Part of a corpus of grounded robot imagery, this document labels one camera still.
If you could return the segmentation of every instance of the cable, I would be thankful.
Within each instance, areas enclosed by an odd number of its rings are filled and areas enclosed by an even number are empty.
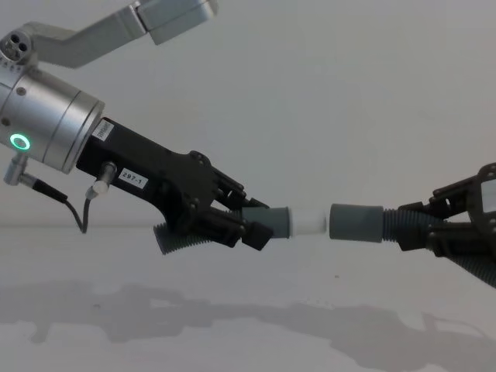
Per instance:
[[[46,195],[47,197],[57,202],[66,205],[69,208],[69,210],[72,212],[74,218],[76,219],[77,227],[79,227],[80,231],[83,234],[85,234],[88,231],[91,199],[87,198],[84,202],[83,220],[81,221],[81,217],[79,217],[76,208],[67,200],[67,195],[58,191],[56,188],[53,188],[46,182],[41,181],[40,179],[36,179],[36,181],[33,183],[32,189],[43,195]]]
[[[77,227],[79,227],[80,231],[83,234],[85,234],[88,231],[91,200],[86,199],[84,201],[83,221],[81,221],[81,218],[79,217],[78,212],[76,211],[74,206],[69,201],[65,201],[64,204],[69,208],[69,210],[72,212],[74,218],[76,219]]]

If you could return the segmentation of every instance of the gray rubber sleeve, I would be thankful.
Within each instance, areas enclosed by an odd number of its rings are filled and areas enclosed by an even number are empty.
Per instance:
[[[291,237],[289,208],[244,208],[243,218],[271,228],[274,231],[273,239]]]
[[[334,204],[331,207],[331,239],[381,243],[383,229],[383,207],[347,204]]]

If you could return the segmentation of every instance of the silver cylindrical joint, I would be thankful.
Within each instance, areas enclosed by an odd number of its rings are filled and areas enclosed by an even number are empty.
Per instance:
[[[97,98],[33,68],[0,108],[0,143],[67,174],[104,107]]]

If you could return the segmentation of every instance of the silver mounting bracket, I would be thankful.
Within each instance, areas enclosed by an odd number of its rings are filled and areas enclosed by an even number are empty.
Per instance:
[[[24,184],[32,188],[36,182],[36,178],[31,174],[26,173],[28,166],[28,157],[24,153],[17,153],[10,161],[9,168],[5,172],[3,181],[10,186]]]
[[[78,68],[147,33],[156,45],[213,18],[216,0],[140,0],[81,31],[30,22],[0,42],[0,51],[22,64],[36,53],[37,60]]]

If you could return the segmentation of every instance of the label sticker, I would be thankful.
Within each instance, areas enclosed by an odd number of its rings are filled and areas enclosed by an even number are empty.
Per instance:
[[[119,180],[123,180],[128,184],[131,184],[132,186],[136,186],[137,188],[141,188],[141,189],[144,189],[146,184],[148,183],[148,178],[140,176],[139,174],[133,172],[132,170],[130,171],[129,169],[125,169],[125,168],[122,170],[119,176]]]
[[[93,136],[105,142],[112,129],[114,129],[114,125],[111,122],[102,120],[93,132]]]

